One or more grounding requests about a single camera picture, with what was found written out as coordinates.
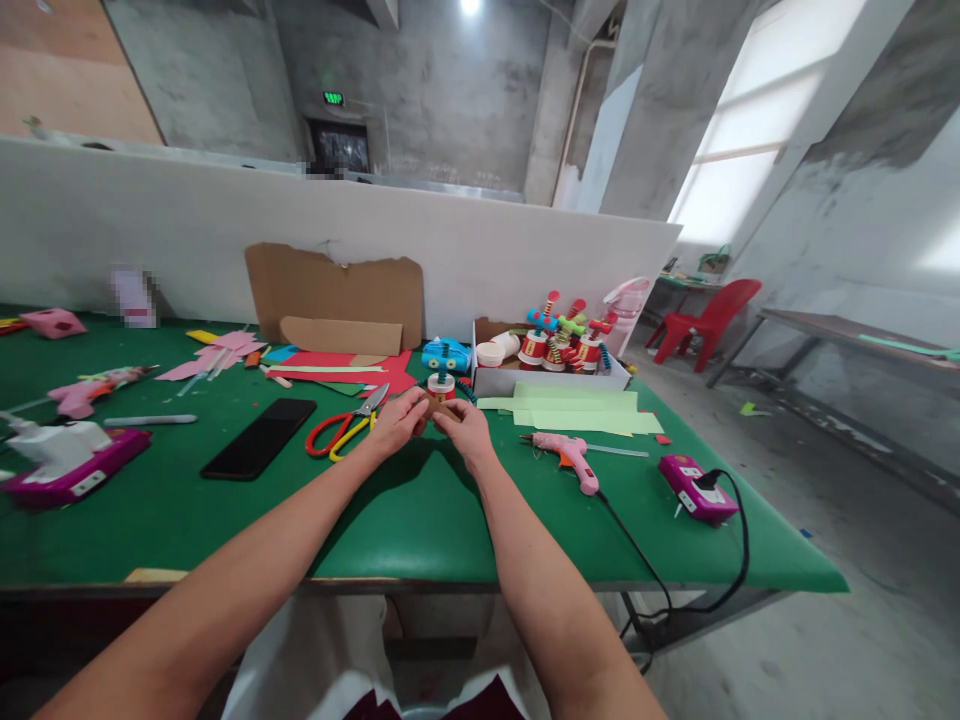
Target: ceiling light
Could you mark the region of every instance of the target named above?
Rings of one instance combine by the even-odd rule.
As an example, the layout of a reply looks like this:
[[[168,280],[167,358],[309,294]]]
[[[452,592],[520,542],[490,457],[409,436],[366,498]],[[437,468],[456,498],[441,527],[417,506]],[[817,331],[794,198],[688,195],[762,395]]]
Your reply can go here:
[[[460,0],[460,10],[468,17],[476,15],[480,12],[480,0]]]

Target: green tabletop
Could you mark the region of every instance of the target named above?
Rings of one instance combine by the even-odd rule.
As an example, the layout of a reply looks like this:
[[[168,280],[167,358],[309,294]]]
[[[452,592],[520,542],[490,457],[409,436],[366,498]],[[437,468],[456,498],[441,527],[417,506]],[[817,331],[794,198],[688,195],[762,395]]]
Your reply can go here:
[[[0,337],[0,409],[42,397],[77,375],[114,367],[191,358],[199,345],[190,329],[222,332],[235,326],[167,321],[157,330],[128,330],[117,320],[83,316],[90,332],[51,341],[25,330]],[[411,374],[424,377],[414,354]],[[329,467],[304,451],[310,429],[356,408],[360,401],[319,384],[285,390],[257,370],[235,366],[194,392],[175,397],[180,383],[145,380],[97,404],[94,419],[193,413],[192,425],[151,428],[153,445],[88,498],[61,510],[28,513],[0,498],[0,591],[25,587],[115,584],[136,568],[190,570],[231,536]],[[649,459],[591,452],[589,461],[611,503],[666,582],[727,584],[741,560],[738,521],[713,529],[685,513],[657,470],[666,452],[693,456],[703,467],[732,470],[641,382],[640,408],[655,411],[669,448],[652,436],[581,433],[588,443],[650,452]],[[200,469],[271,402],[309,398],[318,408],[296,437],[254,482],[204,480]],[[52,420],[55,406],[25,411]],[[554,455],[539,459],[518,436],[532,428],[487,413],[504,467],[531,507],[595,585],[652,581],[640,558],[596,498],[582,495]],[[29,466],[0,454],[0,468]],[[750,525],[752,562],[747,585],[787,591],[844,592],[831,563],[746,482],[738,479]],[[392,578],[454,584],[494,584],[493,548],[476,487],[459,456],[435,428],[413,440],[361,488],[311,568],[314,578]]]

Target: scissors blade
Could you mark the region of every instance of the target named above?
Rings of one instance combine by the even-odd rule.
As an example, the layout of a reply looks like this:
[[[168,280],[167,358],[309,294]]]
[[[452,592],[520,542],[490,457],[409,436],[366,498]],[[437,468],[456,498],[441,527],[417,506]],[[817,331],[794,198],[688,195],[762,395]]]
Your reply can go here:
[[[373,391],[373,395],[367,398],[367,401],[363,404],[358,413],[360,415],[366,415],[367,417],[370,417],[370,415],[373,414],[373,411],[380,407],[380,403],[383,402],[383,399],[387,396],[388,392],[390,392],[390,383],[384,383]]]

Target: smartphone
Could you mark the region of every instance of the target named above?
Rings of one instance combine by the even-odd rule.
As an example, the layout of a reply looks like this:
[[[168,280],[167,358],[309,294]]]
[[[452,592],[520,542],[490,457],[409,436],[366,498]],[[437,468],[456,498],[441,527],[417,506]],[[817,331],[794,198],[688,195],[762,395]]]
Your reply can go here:
[[[214,480],[256,479],[316,409],[313,400],[277,400],[207,463],[200,476]]]

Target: hot glue gun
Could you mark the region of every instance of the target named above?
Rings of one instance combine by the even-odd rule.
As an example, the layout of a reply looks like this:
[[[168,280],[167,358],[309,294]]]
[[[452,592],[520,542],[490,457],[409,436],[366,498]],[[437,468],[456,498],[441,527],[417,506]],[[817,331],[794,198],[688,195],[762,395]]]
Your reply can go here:
[[[145,375],[160,367],[125,367],[107,370],[99,375],[81,375],[80,382],[65,385],[47,393],[52,400],[59,402],[57,412],[72,420],[82,420],[93,415],[93,401],[101,395],[142,379]]]
[[[522,435],[520,439],[527,440],[541,450],[557,453],[560,456],[560,467],[572,467],[577,473],[580,479],[580,492],[584,495],[596,495],[600,490],[600,482],[584,457],[587,454],[587,443],[583,439],[554,433]]]

